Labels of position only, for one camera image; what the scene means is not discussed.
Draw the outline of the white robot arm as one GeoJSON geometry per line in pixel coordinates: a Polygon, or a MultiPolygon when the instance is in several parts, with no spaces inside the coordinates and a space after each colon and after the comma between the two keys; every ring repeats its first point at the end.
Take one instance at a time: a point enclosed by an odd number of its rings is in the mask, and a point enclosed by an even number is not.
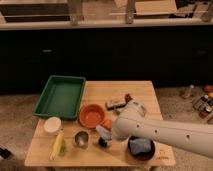
{"type": "Polygon", "coordinates": [[[147,138],[213,159],[213,125],[149,119],[140,101],[126,104],[113,121],[111,133],[114,140],[147,138]]]}

